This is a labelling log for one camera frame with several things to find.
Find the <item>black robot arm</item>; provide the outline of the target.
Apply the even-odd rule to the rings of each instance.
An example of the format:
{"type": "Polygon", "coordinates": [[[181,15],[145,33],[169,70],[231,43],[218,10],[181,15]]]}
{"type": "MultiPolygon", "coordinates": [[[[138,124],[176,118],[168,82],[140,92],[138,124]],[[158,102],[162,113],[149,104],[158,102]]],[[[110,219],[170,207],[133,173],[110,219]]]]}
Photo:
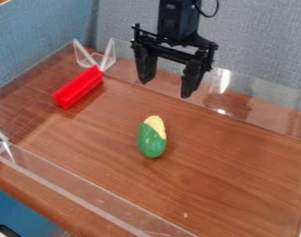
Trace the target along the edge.
{"type": "Polygon", "coordinates": [[[212,15],[201,10],[201,6],[202,0],[160,0],[158,32],[144,30],[140,22],[132,26],[132,49],[141,83],[154,79],[160,57],[184,64],[182,98],[189,98],[198,89],[218,50],[218,44],[198,34],[198,24],[201,16],[213,18],[217,15],[220,0],[216,0],[212,15]]]}

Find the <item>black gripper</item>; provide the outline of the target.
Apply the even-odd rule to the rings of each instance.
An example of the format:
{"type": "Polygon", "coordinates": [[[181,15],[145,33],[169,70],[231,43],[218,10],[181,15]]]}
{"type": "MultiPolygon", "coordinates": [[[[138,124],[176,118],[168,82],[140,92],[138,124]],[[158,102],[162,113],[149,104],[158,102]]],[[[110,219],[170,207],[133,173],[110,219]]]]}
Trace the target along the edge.
{"type": "Polygon", "coordinates": [[[210,71],[209,62],[213,61],[218,44],[204,38],[197,31],[177,40],[172,36],[144,30],[140,23],[132,28],[132,49],[141,83],[146,84],[154,79],[158,57],[174,62],[189,61],[181,77],[181,97],[189,98],[200,87],[205,73],[210,71]]]}

